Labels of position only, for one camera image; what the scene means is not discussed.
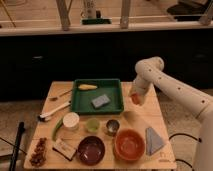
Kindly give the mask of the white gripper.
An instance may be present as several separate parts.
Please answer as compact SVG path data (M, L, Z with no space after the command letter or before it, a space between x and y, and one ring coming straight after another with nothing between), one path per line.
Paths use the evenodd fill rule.
M131 85L131 89L129 91L129 97L131 98L132 94L138 94L141 100L141 104L143 105L146 99L146 94L149 91L150 82L146 81L145 79L137 76Z

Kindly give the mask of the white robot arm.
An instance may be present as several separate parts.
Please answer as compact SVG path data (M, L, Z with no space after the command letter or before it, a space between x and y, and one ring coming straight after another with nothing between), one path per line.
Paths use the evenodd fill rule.
M169 98L177 101L201 123L193 170L213 171L213 96L195 89L163 73L164 61L160 57L140 60L135 65L136 78L129 96L136 105L142 105L151 84Z

